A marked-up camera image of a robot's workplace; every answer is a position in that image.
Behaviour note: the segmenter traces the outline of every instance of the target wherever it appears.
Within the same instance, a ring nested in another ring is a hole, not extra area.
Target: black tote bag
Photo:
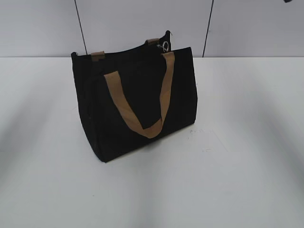
[[[80,120],[103,162],[195,122],[191,48],[171,51],[170,32],[123,52],[71,54]]]

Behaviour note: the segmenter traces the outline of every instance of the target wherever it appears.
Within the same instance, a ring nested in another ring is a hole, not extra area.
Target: black fabric
[[[162,47],[144,44],[106,54],[99,62],[92,62],[90,55],[71,54],[81,123],[101,161],[108,162],[194,123],[197,91],[190,47],[174,51],[171,101],[158,136],[148,139],[130,130],[112,101],[104,74],[118,70],[124,95],[142,127],[150,127],[159,120],[159,96],[166,72],[162,53]]]

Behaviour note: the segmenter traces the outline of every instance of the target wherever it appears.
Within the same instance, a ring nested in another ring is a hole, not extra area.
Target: white wall
[[[115,52],[171,30],[202,56],[212,0],[76,0],[87,51]],[[206,57],[304,56],[304,1],[215,0]],[[2,0],[0,57],[85,53],[73,0]]]
[[[72,51],[84,51],[74,1],[0,1],[0,57],[61,57]]]
[[[166,30],[172,48],[201,57],[211,0],[77,0],[88,52],[129,49]]]
[[[304,56],[303,10],[303,0],[215,0],[205,56]]]

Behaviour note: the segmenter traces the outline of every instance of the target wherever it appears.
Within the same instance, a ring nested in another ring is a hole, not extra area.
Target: handle loop
[[[124,91],[118,71],[104,75],[111,98],[124,122],[132,131],[137,132],[138,134],[149,139],[156,137],[162,131],[162,126],[170,105],[175,56],[174,52],[167,52],[162,55],[166,60],[167,69],[162,81],[160,94],[161,117],[155,124],[146,129],[143,129],[141,123],[139,122],[138,118],[136,117],[135,113],[133,112],[124,96]]]

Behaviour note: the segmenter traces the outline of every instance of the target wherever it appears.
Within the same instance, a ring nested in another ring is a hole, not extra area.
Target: white table
[[[193,126],[107,164],[70,58],[0,58],[1,228],[303,228],[304,58],[197,58]]]

